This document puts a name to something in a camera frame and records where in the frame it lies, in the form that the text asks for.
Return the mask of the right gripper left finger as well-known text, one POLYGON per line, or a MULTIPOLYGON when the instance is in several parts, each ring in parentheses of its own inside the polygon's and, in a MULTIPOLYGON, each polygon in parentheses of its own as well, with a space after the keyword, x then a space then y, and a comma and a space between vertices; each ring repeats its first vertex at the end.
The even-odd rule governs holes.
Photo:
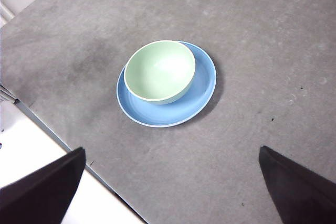
POLYGON ((85 165, 79 147, 1 188, 1 223, 61 223, 85 165))

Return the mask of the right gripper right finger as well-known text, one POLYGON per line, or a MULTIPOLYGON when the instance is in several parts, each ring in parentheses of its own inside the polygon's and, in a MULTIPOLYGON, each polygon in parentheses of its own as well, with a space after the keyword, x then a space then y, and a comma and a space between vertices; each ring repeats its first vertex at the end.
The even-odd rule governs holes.
POLYGON ((266 187, 283 223, 335 223, 335 183, 262 146, 266 187))

